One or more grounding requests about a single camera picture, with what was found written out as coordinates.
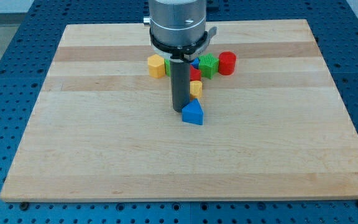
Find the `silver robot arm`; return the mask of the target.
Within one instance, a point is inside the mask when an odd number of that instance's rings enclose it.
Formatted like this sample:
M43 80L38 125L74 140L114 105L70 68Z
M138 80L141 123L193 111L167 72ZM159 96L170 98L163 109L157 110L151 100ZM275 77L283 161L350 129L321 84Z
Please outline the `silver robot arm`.
M149 0L149 34L157 54L190 63L209 46L217 27L206 30L205 0Z

